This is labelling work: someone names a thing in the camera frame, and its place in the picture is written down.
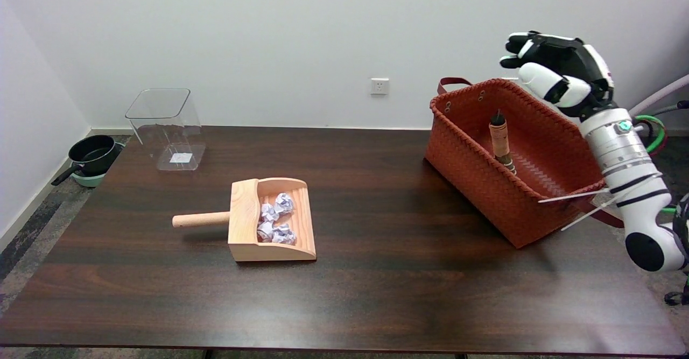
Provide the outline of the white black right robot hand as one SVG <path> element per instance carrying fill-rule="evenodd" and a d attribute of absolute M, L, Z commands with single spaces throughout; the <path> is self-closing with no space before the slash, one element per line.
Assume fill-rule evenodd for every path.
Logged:
<path fill-rule="evenodd" d="M 509 55 L 500 59 L 501 67 L 517 70 L 527 89 L 565 116 L 585 121 L 618 107 L 608 65 L 580 38 L 516 32 L 505 48 Z"/>

